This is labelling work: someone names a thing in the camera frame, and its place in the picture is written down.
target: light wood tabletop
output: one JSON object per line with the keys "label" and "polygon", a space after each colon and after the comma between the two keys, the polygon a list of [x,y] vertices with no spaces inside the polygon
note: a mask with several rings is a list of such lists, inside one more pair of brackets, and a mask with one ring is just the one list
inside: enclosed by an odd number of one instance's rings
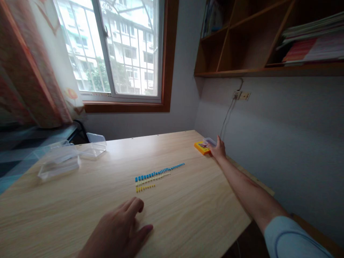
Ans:
{"label": "light wood tabletop", "polygon": [[[154,225],[138,257],[221,257],[252,219],[214,158],[194,147],[202,139],[191,130],[107,141],[98,160],[48,182],[35,164],[0,196],[0,257],[73,257],[99,219],[133,196],[144,201],[140,225]],[[136,193],[135,177],[180,163]]]}

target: white wall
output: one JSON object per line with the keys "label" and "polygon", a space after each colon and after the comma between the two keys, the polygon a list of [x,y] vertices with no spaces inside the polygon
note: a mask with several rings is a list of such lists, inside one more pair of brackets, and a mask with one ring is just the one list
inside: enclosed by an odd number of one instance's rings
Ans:
{"label": "white wall", "polygon": [[88,132],[114,140],[194,129],[203,80],[195,80],[193,70],[204,7],[204,0],[179,1],[170,112],[88,114]]}
{"label": "white wall", "polygon": [[[226,123],[226,152],[288,210],[344,246],[344,77],[243,78],[249,100]],[[195,130],[216,138],[240,86],[206,79]]]}

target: yellow box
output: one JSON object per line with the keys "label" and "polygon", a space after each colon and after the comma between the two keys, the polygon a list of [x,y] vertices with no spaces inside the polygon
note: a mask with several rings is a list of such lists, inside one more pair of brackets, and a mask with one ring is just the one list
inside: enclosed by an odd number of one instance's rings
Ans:
{"label": "yellow box", "polygon": [[203,155],[210,153],[210,149],[208,147],[205,147],[205,145],[203,144],[203,141],[195,143],[194,146]]}

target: bookshelf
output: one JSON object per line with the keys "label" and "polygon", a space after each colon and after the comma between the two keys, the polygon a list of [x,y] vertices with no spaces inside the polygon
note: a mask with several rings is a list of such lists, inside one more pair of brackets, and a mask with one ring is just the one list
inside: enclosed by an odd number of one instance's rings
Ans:
{"label": "bookshelf", "polygon": [[344,11],[344,1],[224,1],[221,30],[200,39],[195,76],[342,76],[344,62],[284,66],[290,47],[276,50],[285,28]]}

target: electrical socket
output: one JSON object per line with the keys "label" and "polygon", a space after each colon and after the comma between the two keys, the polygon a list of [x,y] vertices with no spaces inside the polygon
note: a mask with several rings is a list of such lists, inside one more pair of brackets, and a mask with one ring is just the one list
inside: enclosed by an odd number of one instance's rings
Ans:
{"label": "electrical socket", "polygon": [[250,97],[251,93],[250,92],[245,92],[243,91],[241,94],[240,94],[240,97],[239,97],[239,100],[248,100],[248,98]]}
{"label": "electrical socket", "polygon": [[240,96],[241,96],[241,91],[235,91],[233,93],[232,99],[238,100],[240,98]]}

